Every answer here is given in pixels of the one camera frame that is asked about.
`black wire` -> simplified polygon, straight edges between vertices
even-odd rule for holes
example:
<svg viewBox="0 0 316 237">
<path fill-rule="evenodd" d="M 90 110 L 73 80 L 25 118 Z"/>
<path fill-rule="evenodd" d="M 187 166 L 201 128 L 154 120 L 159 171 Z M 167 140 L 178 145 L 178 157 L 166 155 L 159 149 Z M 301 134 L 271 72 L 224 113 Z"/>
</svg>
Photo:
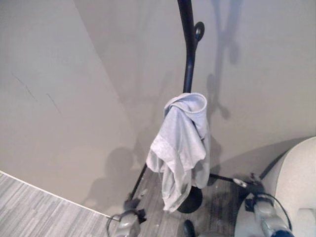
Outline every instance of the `black wire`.
<svg viewBox="0 0 316 237">
<path fill-rule="evenodd" d="M 107 224 L 106 224 L 106 232 L 107 232 L 108 237 L 110 237 L 110 233 L 109 233 L 110 223 L 111 223 L 111 221 L 114 219 L 114 217 L 117 216 L 117 217 L 118 217 L 118 221 L 121 221 L 121 219 L 122 219 L 125 215 L 127 215 L 127 214 L 129 214 L 129 213 L 134 213 L 136 216 L 138 216 L 138 211 L 135 210 L 135 209 L 131 209 L 131 210 L 127 210 L 127 211 L 123 212 L 122 214 L 115 214 L 115 215 L 111 216 L 111 217 L 108 219 Z"/>
<path fill-rule="evenodd" d="M 282 211 L 285 213 L 285 216 L 286 216 L 286 218 L 287 218 L 288 227 L 289 227 L 289 229 L 292 231 L 292 223 L 291 223 L 291 221 L 290 221 L 290 218 L 288 217 L 288 215 L 287 215 L 287 213 L 286 213 L 284 207 L 283 207 L 282 204 L 279 202 L 279 200 L 277 200 L 277 199 L 276 199 L 273 195 L 271 195 L 271 194 L 261 193 L 260 195 L 267 195 L 267 196 L 273 198 L 273 199 L 280 205 Z"/>
<path fill-rule="evenodd" d="M 115 214 L 113 216 L 111 216 L 108 221 L 107 221 L 107 224 L 106 224 L 106 232 L 107 232 L 107 236 L 110 237 L 110 233 L 109 233 L 109 227 L 110 227 L 110 223 L 111 221 L 114 219 L 114 217 L 118 216 L 120 218 L 120 215 L 119 214 Z"/>
</svg>

